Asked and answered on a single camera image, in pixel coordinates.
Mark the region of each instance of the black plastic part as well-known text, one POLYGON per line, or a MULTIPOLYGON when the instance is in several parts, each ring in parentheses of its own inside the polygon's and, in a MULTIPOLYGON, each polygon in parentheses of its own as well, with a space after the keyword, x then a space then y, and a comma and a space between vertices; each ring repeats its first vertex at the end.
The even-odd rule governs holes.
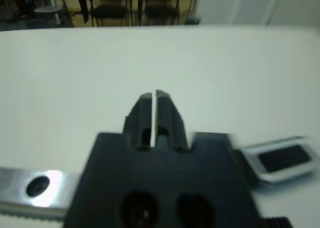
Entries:
POLYGON ((131 135, 130 143, 135 148, 150 148, 152 120, 152 94, 142 94, 126 117, 123 133, 131 135))
POLYGON ((155 148, 139 149, 150 146, 149 94, 123 134, 98 135, 64 228, 277 227, 260 218, 226 134, 196 133, 188 149, 183 121, 161 91, 157 109, 155 148))
POLYGON ((249 165, 249 163, 247 162, 242 152, 240 150, 234 150, 233 156, 236 159, 238 167, 247 185, 251 188, 258 187, 261 184, 260 180, 254 172, 254 170, 249 165))
POLYGON ((293 228, 286 217, 265 218, 262 221, 262 228, 293 228))
POLYGON ((155 140, 161 135, 168 138, 168 145, 175 150, 188 151, 184 122, 170 95, 156 91, 155 140))
POLYGON ((185 227, 177 212, 185 193, 207 200, 215 217, 211 227, 259 227, 254 201, 223 142, 197 139, 191 152, 181 153, 166 148, 162 139, 145 151, 132 149, 126 134, 100 134, 64 227, 127 227, 121 205, 128 194, 140 191, 157 201, 158 218, 150 227, 185 227))

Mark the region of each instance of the chair leg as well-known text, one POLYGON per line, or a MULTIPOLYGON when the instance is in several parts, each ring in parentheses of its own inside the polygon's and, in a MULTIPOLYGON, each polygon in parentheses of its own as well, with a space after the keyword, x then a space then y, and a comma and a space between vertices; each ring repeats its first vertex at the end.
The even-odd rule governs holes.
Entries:
POLYGON ((176 17, 174 16, 174 17, 173 17, 173 19, 172 19, 171 25, 173 25, 173 24, 174 24, 175 19, 176 19, 176 17))
POLYGON ((43 19, 45 21, 45 24, 46 24, 46 28, 49 29, 50 28, 50 25, 49 25, 49 22, 48 22, 48 17, 46 15, 43 16, 43 19))

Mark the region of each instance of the metal plate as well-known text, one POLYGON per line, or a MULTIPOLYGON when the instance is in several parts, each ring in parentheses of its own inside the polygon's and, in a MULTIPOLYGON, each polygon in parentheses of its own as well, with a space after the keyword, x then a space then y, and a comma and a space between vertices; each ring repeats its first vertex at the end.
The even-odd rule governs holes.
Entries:
POLYGON ((78 174, 58 170, 0 168, 0 212, 62 220, 71 204, 79 178, 78 174), (49 181, 47 185, 42 182, 46 180, 49 181), (32 196, 27 194, 28 187, 32 196))
POLYGON ((319 158, 311 149, 311 147, 315 147, 315 145, 312 144, 310 140, 307 141, 303 137, 297 137, 242 148, 241 152, 260 180, 269 183, 277 183, 310 172, 319 167, 319 158), (268 151, 275 151, 287 147, 292 147, 295 145, 299 145, 304 150, 304 152, 308 154, 308 156, 310 157, 310 160, 308 162, 284 168, 275 172, 267 172, 263 163, 259 159, 260 154, 266 153, 268 151))

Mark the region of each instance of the floor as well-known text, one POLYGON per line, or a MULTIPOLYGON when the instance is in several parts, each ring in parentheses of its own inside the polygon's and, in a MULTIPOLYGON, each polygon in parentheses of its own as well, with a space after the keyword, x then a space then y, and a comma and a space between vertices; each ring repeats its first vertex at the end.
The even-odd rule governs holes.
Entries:
MULTIPOLYGON (((64 24, 57 25, 54 22, 49 22, 49 28, 65 28, 64 24)), ((30 20, 30 21, 19 21, 12 23, 0 23, 1 31, 12 31, 12 30, 27 30, 27 29, 47 29, 48 26, 44 21, 30 20)))

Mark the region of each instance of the mounting hole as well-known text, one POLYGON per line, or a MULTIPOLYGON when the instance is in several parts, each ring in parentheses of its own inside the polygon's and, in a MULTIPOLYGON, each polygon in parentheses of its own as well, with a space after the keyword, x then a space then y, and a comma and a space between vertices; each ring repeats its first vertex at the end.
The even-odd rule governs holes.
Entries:
POLYGON ((210 228, 214 224, 214 211, 200 195, 183 194, 177 202, 177 212, 186 228, 210 228))
POLYGON ((123 222, 128 228, 149 228, 158 219, 158 203, 147 192, 128 194, 120 208, 123 222))
POLYGON ((50 180, 46 176, 40 176, 30 182, 26 188, 26 194, 31 197, 41 195, 49 186, 50 180))

